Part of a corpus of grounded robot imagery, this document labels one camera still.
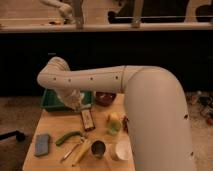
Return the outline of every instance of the paper cup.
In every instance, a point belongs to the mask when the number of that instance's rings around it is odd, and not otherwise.
[[[115,161],[128,161],[132,156],[131,145],[128,140],[120,140],[110,148],[110,156]]]

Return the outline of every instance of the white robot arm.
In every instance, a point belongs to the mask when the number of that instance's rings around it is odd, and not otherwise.
[[[38,75],[49,89],[124,93],[136,171],[196,171],[188,109],[182,86],[170,72],[152,66],[69,71],[52,58]]]
[[[82,3],[83,0],[39,0],[42,4],[54,7],[58,9],[61,17],[66,21],[67,24],[78,22],[83,22],[83,11]]]

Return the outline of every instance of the wooden table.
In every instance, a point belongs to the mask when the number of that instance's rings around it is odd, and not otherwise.
[[[80,114],[74,114],[71,111],[47,112],[43,110],[24,162],[23,171],[134,171],[132,158],[126,162],[114,161],[109,154],[110,146],[113,143],[119,139],[129,140],[127,133],[120,131],[117,136],[110,136],[107,134],[106,128],[109,113],[117,112],[120,117],[125,115],[123,95],[118,94],[110,107],[101,107],[94,104],[91,112],[96,129],[88,132],[88,135],[91,140],[102,140],[106,143],[107,148],[102,159],[95,158],[90,150],[75,167],[72,167],[74,154],[71,154],[63,163],[60,163],[62,156],[79,142],[79,137],[68,139],[60,147],[55,145],[55,141],[67,132],[83,131],[82,118]],[[35,137],[43,133],[48,133],[51,136],[49,154],[37,158],[34,156]]]

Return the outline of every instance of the floor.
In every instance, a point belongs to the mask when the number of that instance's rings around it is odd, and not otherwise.
[[[32,136],[40,118],[41,97],[1,97],[0,134],[20,130],[27,135],[18,143],[9,138],[0,141],[0,170],[21,171]],[[197,171],[213,170],[213,126],[200,115],[200,104],[188,104]]]
[[[196,22],[195,9],[210,4],[211,0],[190,0],[185,22]],[[85,24],[108,24],[107,12],[119,11],[118,0],[84,0],[83,12]],[[61,20],[58,11],[47,7],[39,0],[1,0],[0,23],[2,25],[37,25],[49,21]]]

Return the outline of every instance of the cucumber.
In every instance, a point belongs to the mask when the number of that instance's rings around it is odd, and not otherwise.
[[[59,138],[55,144],[57,146],[60,146],[61,144],[63,144],[68,138],[73,137],[73,136],[83,136],[83,134],[80,131],[71,131],[65,135],[63,135],[61,138]]]

